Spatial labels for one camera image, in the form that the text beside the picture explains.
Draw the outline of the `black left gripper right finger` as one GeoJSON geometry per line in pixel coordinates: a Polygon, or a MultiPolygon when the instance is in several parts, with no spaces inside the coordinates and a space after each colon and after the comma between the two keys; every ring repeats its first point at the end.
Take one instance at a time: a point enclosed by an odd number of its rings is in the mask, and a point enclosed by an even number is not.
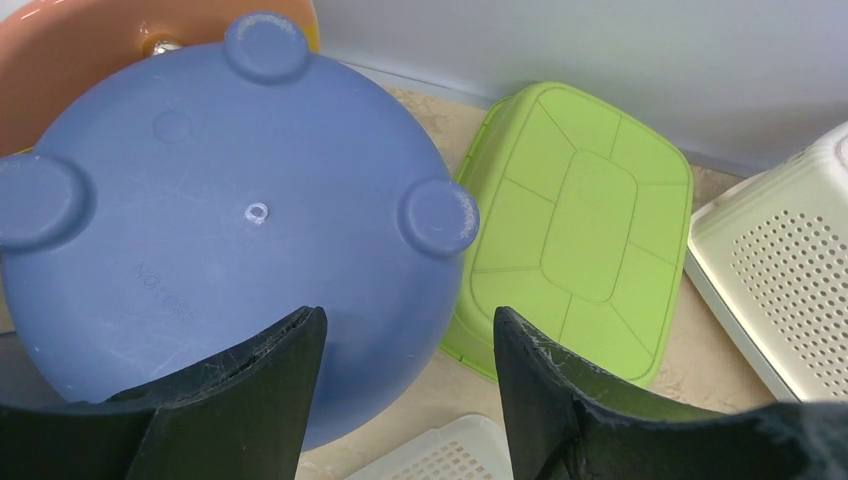
{"type": "Polygon", "coordinates": [[[509,307],[494,354],[517,479],[843,479],[847,407],[777,402],[725,414],[633,385],[509,307]]]}

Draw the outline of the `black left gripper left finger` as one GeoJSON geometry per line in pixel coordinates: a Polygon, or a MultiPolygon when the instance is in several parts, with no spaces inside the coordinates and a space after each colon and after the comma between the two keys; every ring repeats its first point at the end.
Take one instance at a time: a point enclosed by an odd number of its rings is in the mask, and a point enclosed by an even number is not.
{"type": "Polygon", "coordinates": [[[250,339],[98,402],[1,407],[5,479],[291,479],[327,334],[302,307],[250,339]]]}

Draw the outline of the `white perforated basket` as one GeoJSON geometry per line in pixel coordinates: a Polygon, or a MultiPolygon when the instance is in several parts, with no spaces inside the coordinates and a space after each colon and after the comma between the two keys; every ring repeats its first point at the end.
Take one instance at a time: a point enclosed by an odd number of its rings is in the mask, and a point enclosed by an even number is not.
{"type": "Polygon", "coordinates": [[[349,480],[488,479],[513,477],[503,428],[480,415],[429,429],[348,477],[349,480]]]}

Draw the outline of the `green and white tray basket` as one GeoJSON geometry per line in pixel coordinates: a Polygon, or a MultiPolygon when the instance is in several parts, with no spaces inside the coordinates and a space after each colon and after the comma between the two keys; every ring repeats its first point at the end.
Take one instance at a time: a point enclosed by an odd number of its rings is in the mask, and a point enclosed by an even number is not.
{"type": "Polygon", "coordinates": [[[685,156],[618,108],[555,82],[497,102],[456,179],[476,200],[442,350],[496,378],[493,315],[646,387],[665,352],[693,202],[685,156]]]}

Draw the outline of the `blue plastic bucket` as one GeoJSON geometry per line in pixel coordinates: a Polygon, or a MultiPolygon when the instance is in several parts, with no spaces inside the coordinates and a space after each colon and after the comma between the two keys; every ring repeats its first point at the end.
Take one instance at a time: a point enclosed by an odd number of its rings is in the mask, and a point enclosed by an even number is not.
{"type": "Polygon", "coordinates": [[[62,398],[105,400],[320,306],[308,450],[420,375],[479,224],[404,106],[270,12],[109,76],[1,161],[6,303],[62,398]]]}

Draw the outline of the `grey plastic bucket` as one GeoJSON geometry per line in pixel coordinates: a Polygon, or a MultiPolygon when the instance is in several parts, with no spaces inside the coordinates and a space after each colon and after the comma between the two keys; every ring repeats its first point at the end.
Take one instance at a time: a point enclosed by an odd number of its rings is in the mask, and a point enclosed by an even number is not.
{"type": "Polygon", "coordinates": [[[18,336],[1,334],[1,403],[37,409],[66,401],[44,379],[18,336]]]}

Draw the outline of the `cream perforated basket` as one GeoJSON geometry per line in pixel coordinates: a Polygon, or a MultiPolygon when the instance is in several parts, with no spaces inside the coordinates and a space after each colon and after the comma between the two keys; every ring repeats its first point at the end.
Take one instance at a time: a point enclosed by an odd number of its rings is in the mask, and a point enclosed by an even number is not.
{"type": "Polygon", "coordinates": [[[691,218],[685,271],[780,400],[847,398],[847,128],[691,218]]]}

